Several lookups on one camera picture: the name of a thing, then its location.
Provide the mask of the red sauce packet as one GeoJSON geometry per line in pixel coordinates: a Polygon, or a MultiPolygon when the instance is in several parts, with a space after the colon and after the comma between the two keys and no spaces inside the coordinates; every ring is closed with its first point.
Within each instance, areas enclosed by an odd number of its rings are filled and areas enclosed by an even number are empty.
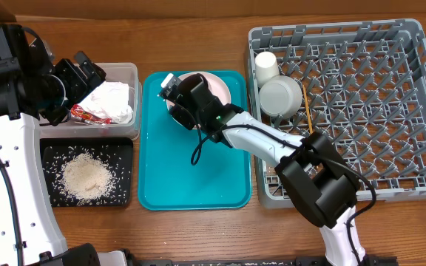
{"type": "Polygon", "coordinates": [[[107,125],[112,122],[110,118],[100,118],[89,112],[86,112],[78,104],[75,104],[70,110],[71,118],[76,122],[89,125],[107,125]]]}

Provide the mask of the white napkin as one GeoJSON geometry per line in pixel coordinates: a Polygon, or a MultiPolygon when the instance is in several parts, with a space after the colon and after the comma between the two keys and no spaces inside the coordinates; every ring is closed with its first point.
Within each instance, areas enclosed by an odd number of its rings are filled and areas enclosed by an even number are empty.
{"type": "Polygon", "coordinates": [[[91,115],[110,119],[117,124],[128,123],[133,117],[127,83],[104,81],[86,96],[79,106],[91,115]]]}

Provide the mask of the white cup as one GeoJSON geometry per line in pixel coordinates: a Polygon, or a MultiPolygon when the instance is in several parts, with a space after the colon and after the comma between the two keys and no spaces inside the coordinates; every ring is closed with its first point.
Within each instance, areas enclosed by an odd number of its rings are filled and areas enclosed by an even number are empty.
{"type": "Polygon", "coordinates": [[[261,88],[266,82],[280,75],[277,57],[272,52],[261,52],[254,59],[257,85],[261,88]]]}

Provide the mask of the grey white bowl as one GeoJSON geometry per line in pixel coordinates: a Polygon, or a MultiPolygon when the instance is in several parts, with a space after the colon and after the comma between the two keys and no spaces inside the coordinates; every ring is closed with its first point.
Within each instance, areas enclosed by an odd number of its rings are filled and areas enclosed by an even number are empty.
{"type": "Polygon", "coordinates": [[[291,118],[302,105],[302,87],[288,76],[266,82],[259,91],[260,108],[269,117],[291,118]]]}

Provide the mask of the wooden chopstick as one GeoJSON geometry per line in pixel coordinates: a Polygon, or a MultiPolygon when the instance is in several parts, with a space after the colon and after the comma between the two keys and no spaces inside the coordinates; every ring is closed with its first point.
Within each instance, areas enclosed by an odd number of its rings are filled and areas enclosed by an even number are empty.
{"type": "Polygon", "coordinates": [[[311,122],[311,113],[310,113],[310,109],[309,109],[309,105],[308,105],[308,96],[307,96],[307,91],[305,86],[302,84],[302,93],[303,93],[303,98],[304,98],[304,104],[305,104],[305,113],[306,113],[306,117],[307,117],[307,124],[308,124],[308,130],[310,134],[313,134],[313,126],[312,126],[312,122],[311,122]]]}

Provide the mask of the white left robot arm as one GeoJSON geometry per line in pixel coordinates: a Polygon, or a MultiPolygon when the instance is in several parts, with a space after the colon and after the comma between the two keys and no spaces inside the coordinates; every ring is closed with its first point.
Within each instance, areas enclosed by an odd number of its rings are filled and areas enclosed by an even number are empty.
{"type": "Polygon", "coordinates": [[[83,52],[54,62],[44,42],[19,24],[0,24],[0,265],[134,265],[121,249],[67,246],[50,204],[39,121],[61,123],[100,86],[105,71],[83,52]]]}

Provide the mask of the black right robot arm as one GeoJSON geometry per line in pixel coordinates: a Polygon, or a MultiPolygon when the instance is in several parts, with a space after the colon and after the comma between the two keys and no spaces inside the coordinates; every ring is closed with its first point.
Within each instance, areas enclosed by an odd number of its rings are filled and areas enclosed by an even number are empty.
{"type": "Polygon", "coordinates": [[[200,73],[184,79],[168,74],[159,95],[172,103],[169,114],[180,125],[197,129],[199,143],[192,165],[197,164],[208,140],[259,157],[274,167],[294,207],[319,228],[328,264],[371,264],[371,256],[360,244],[355,219],[375,205],[375,188],[345,162],[325,135],[287,134],[239,106],[223,104],[200,73]]]}

